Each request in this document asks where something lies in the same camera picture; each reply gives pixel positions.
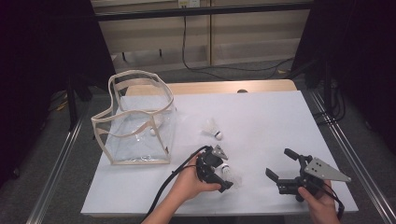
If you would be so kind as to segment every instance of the power outlet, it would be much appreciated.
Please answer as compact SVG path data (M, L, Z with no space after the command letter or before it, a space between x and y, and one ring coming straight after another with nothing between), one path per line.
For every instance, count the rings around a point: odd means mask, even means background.
M190 7L190 0L178 0L178 7Z
M200 7L200 0L190 0L190 7Z

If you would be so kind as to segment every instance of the black bar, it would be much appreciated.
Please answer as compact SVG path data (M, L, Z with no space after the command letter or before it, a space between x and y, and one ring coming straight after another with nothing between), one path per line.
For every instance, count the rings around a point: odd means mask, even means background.
M252 6L237 7L189 7L189 8L171 8L136 12L113 12L113 13L97 13L90 17L69 17L60 18L61 20L85 20L85 21L122 21L137 19L152 19L166 17L185 17L185 16L202 16L214 14L233 14L248 12L266 12L266 11L288 11L288 10L304 10L310 9L314 2L301 3L281 3L281 4L262 4Z

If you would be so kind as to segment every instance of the clear plastic bag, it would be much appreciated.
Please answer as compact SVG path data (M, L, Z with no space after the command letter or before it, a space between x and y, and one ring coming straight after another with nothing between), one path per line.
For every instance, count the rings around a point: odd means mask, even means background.
M169 163L176 122L174 97L155 74L131 70L108 81L109 109L92 117L111 164Z

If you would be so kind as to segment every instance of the white tabletop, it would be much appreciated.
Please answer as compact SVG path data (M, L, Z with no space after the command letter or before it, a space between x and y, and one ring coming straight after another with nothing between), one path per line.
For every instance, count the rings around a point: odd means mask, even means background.
M220 145L232 170L241 176L238 188L204 192L185 202L176 216L246 216L307 213L306 202L280 195L265 175L299 175L300 165L283 152L286 147L337 165L299 91L175 95L177 125L171 164L110 165L103 154L82 214L93 217L145 215L163 181L202 146ZM201 131L213 118L221 141ZM166 195L173 182L163 192ZM358 211L346 183L332 182L346 212Z

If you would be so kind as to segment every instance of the shuttlecock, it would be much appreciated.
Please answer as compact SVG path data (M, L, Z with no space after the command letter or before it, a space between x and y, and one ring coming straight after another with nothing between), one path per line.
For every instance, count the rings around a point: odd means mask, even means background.
M154 115L154 123L155 123L155 126L157 127L157 129L159 129L161 127L161 125L163 124L164 121L165 121L165 118L163 117L162 114ZM150 128L149 133L151 135L155 136L155 131L153 128Z
M233 187L236 189L239 188L242 182L241 176L232 170L227 163L223 163L220 167L222 179L233 182Z
M219 127L216 125L213 119L207 119L204 126L202 127L203 132L209 133L215 136L216 139L221 140L222 133L219 130Z

